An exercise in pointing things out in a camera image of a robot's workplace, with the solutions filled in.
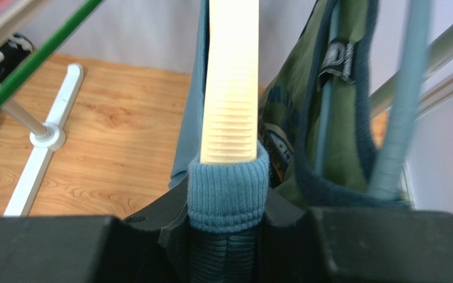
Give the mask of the blue tank top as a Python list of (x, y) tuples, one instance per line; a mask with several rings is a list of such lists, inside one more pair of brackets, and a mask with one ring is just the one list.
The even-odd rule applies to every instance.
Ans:
[(191, 282), (251, 282), (268, 192), (269, 158), (257, 139), (257, 158), (234, 164), (200, 162), (209, 54), (209, 3), (199, 11), (195, 62), (169, 187), (188, 179), (192, 229)]

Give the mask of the teal plastic hanger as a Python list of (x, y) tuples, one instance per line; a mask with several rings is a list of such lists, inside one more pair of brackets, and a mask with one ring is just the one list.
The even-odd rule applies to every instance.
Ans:
[(389, 125), (367, 189), (367, 194), (376, 199), (394, 200), (399, 196), (398, 181), (412, 138), (428, 61), (430, 16), (430, 1), (410, 1)]

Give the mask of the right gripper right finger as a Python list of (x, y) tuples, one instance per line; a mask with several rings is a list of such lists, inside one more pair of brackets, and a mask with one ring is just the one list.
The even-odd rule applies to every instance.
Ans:
[(304, 282), (311, 278), (310, 230), (303, 210), (272, 188), (268, 189), (264, 216), (257, 235), (256, 282)]

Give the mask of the green plastic hanger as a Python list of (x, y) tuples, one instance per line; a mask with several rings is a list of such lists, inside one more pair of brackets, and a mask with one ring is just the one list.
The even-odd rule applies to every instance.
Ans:
[(42, 45), (28, 57), (0, 86), (0, 108), (39, 69), (48, 57), (92, 14), (102, 3), (101, 0), (86, 1), (78, 10)]

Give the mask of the wooden hanger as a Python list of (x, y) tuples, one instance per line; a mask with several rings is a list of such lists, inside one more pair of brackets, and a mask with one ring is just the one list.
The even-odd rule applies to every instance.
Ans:
[(200, 162), (257, 158), (259, 1), (210, 1)]
[(26, 0), (12, 4), (0, 16), (0, 46), (13, 33), (26, 25), (49, 2), (48, 0)]

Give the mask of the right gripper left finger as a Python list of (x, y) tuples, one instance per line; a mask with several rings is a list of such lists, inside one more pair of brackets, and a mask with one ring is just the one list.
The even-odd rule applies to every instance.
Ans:
[(191, 230), (188, 179), (124, 222), (141, 231), (145, 247), (137, 282), (189, 282)]

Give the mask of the olive green tank top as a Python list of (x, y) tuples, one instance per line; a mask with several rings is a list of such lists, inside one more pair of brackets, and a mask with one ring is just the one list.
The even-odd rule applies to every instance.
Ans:
[(378, 150), (370, 128), (370, 46), (378, 1), (317, 1), (260, 99), (270, 186), (292, 205), (408, 209), (403, 191), (367, 194)]

